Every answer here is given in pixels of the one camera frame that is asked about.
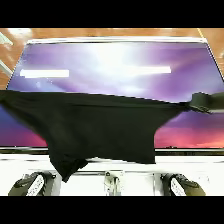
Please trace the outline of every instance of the black t-shirt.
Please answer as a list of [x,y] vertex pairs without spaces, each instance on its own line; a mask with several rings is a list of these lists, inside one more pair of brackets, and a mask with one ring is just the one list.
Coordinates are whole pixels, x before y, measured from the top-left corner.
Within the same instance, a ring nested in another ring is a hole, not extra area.
[[0,91],[0,104],[46,140],[50,161],[67,182],[99,157],[155,163],[156,130],[189,103],[100,94]]

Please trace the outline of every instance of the brown floor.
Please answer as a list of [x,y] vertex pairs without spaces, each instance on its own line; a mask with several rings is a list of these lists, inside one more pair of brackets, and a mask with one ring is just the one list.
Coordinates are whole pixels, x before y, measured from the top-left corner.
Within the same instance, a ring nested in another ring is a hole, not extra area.
[[[76,36],[192,36],[207,38],[219,68],[224,74],[224,28],[0,28],[13,45],[0,44],[0,60],[11,70],[16,66],[27,40]],[[0,89],[4,89],[8,77],[0,71]]]

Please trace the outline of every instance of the wooden floor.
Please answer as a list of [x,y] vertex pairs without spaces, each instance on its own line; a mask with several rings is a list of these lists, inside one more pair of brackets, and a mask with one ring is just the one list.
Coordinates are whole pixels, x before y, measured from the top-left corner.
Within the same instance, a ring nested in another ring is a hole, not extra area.
[[[207,38],[212,52],[224,74],[224,28],[0,28],[13,45],[0,44],[0,60],[11,70],[16,66],[27,40],[76,36],[191,36]],[[0,89],[8,77],[0,71]]]

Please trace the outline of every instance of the folded fabric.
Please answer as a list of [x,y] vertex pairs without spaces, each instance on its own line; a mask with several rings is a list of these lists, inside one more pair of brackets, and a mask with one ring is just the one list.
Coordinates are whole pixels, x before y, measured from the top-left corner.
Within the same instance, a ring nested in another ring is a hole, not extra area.
[[100,94],[0,91],[0,104],[46,140],[63,181],[88,158],[155,163],[154,134],[189,102]]

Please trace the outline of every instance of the metal bracket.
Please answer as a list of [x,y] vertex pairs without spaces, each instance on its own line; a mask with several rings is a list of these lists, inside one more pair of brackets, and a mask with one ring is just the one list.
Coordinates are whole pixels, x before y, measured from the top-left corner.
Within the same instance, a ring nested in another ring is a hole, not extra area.
[[124,171],[106,171],[104,184],[106,186],[107,196],[121,196],[121,180]]

